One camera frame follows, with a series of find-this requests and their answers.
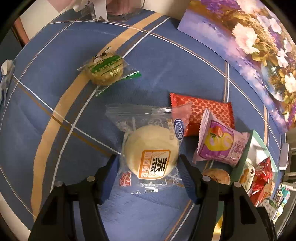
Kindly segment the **green white cracker packet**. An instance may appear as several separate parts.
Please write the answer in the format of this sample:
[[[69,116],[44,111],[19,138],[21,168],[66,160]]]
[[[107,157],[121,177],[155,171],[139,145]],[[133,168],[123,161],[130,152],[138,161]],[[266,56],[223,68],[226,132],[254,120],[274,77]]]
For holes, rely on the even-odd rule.
[[[277,212],[278,212],[278,207],[276,205],[276,203],[270,199],[270,198],[266,198],[264,199],[260,204],[259,207],[264,207],[267,211],[267,214],[270,218],[270,220],[274,220]]]

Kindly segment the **colourful bags on floor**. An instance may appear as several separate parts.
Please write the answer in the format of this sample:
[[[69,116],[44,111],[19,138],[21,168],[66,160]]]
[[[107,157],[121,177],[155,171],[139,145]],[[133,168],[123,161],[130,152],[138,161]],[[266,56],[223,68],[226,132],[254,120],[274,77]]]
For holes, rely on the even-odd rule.
[[[276,213],[273,217],[273,223],[275,224],[278,218],[282,215],[283,209],[290,198],[290,189],[286,183],[279,186],[279,189],[274,197],[276,205]]]

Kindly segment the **red candy-twist snack packet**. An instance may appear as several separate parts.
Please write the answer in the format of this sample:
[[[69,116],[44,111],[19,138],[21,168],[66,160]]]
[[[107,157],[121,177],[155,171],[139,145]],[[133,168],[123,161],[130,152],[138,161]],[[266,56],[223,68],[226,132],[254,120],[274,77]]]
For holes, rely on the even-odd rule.
[[[270,156],[260,162],[255,168],[255,175],[252,182],[252,195],[260,192],[273,177]]]

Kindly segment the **blue plaid tablecloth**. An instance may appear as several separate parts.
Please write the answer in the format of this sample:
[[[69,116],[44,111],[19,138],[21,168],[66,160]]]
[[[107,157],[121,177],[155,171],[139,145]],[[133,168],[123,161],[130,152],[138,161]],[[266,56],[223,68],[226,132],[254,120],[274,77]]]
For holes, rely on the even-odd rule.
[[[278,161],[283,139],[265,104],[238,71],[178,24],[152,11],[123,24],[68,11],[14,57],[1,107],[1,194],[27,230],[52,184],[77,183],[120,153],[124,134],[106,117],[109,104],[168,106],[172,92],[228,99],[236,129],[256,130]],[[94,96],[78,68],[107,44],[141,77]]]

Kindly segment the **pink purple swiss roll packet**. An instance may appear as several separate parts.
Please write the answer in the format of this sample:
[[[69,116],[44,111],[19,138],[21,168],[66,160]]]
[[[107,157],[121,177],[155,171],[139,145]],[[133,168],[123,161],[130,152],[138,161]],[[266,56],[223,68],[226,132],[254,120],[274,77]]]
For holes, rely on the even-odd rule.
[[[250,133],[241,133],[227,127],[207,108],[201,120],[193,163],[214,160],[235,167],[249,138]]]

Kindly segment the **white power adapter box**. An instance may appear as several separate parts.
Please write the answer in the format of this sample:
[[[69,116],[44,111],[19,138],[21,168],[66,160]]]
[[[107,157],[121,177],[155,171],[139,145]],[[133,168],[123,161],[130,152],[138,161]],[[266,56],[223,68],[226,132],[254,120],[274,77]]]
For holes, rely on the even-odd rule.
[[[285,143],[282,145],[281,152],[280,152],[280,159],[279,159],[279,170],[285,171],[288,166],[288,159],[289,159],[289,152],[290,146],[289,143]]]

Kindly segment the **round pastry clear packet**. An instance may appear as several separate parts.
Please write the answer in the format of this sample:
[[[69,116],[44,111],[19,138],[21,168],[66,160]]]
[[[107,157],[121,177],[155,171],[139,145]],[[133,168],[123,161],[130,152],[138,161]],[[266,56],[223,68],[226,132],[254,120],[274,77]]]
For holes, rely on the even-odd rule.
[[[118,173],[121,188],[138,194],[182,184],[177,159],[191,114],[191,103],[106,107],[105,115],[124,133]]]

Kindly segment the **cream orange cake packet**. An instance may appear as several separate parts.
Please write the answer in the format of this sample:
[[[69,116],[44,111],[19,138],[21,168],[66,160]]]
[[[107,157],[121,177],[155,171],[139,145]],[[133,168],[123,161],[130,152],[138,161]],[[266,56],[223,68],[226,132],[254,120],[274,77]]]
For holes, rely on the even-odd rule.
[[[259,196],[255,202],[255,207],[258,207],[259,204],[266,198],[271,197],[275,188],[275,183],[273,180],[270,180],[264,188],[260,191]]]

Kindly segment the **flower vase painting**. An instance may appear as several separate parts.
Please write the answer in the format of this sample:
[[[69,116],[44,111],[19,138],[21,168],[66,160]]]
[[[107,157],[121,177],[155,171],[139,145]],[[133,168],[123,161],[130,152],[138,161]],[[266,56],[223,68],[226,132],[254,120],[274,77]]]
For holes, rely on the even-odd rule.
[[[231,64],[280,131],[295,128],[295,43],[261,1],[190,1],[178,29]]]

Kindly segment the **pink paper flower bouquet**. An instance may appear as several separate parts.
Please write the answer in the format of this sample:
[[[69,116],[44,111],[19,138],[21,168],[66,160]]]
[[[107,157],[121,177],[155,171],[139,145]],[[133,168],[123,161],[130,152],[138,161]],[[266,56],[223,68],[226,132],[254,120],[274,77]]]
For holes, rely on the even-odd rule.
[[[75,0],[49,1],[57,12],[72,8],[82,16],[91,15],[92,20],[124,22],[138,15],[144,8],[142,0]]]

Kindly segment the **crumpled blue white wrapper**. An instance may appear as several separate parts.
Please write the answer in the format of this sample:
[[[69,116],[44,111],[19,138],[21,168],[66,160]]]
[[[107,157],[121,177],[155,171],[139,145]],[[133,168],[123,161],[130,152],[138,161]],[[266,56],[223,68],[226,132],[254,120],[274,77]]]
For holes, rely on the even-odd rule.
[[[11,83],[12,75],[14,73],[15,65],[12,60],[5,60],[1,66],[1,95],[0,103],[1,107],[6,105],[7,91]]]

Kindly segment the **white nut snack packet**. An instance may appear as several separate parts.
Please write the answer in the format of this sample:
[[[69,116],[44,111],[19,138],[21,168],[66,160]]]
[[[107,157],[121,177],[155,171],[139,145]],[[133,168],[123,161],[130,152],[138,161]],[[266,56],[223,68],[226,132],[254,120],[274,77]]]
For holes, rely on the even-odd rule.
[[[249,197],[251,196],[251,193],[252,193],[252,182],[254,179],[254,175],[255,175],[255,167],[253,166],[251,160],[247,158],[243,167],[242,174],[239,179],[239,183],[245,189]]]

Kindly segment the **white teal-rimmed tray box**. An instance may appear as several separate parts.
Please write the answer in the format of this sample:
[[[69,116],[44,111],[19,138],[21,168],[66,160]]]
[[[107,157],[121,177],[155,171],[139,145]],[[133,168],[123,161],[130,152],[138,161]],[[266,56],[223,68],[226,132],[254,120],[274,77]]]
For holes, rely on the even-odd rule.
[[[255,130],[253,130],[252,137],[250,138],[248,144],[246,145],[245,151],[243,152],[243,155],[241,156],[239,163],[231,172],[231,175],[230,175],[231,182],[239,181],[247,158],[251,160],[253,166],[256,168],[260,162],[262,162],[264,159],[266,159],[269,156],[270,156],[272,171],[273,171],[272,180],[275,183],[276,178],[278,177],[278,167],[276,166],[276,163],[274,162],[269,150],[267,149],[266,145],[264,144],[259,134]],[[255,204],[259,196],[259,193],[260,192],[257,192],[254,195],[251,194],[250,198],[253,204]]]

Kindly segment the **yellow jelly cup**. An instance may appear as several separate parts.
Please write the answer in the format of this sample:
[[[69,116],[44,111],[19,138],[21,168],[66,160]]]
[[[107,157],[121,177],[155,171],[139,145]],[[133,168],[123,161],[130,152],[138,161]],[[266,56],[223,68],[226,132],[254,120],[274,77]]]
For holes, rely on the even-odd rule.
[[[204,176],[211,177],[214,181],[220,184],[229,185],[230,184],[230,175],[223,169],[210,168],[206,169],[202,173]]]

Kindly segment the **round cookie clear green packet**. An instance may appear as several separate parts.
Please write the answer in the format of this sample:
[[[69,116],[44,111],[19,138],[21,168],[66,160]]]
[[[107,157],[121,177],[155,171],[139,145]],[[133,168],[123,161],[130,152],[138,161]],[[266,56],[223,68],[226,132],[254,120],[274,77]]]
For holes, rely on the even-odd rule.
[[[95,96],[99,96],[112,84],[141,77],[141,73],[130,66],[122,56],[107,47],[101,54],[93,56],[78,71],[84,72],[96,85]]]

